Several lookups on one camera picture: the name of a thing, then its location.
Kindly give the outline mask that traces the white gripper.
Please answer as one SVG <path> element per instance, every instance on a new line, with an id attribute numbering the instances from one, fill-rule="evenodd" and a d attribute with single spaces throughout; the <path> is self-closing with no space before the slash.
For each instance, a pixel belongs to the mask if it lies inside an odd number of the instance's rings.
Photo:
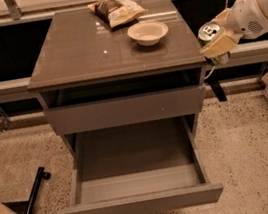
<path id="1" fill-rule="evenodd" d="M 268 0 L 236 0 L 232 8 L 225 8 L 212 21 L 230 29 L 221 30 L 206 43 L 200 54 L 215 58 L 234 49 L 241 38 L 256 39 L 268 32 Z"/>

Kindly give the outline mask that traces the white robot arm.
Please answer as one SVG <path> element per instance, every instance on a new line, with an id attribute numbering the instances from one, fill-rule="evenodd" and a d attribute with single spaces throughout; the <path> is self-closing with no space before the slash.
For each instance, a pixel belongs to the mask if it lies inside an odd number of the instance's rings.
<path id="1" fill-rule="evenodd" d="M 241 38 L 256 39 L 268 32 L 268 0 L 236 0 L 198 32 L 200 54 L 216 58 L 238 45 Z"/>

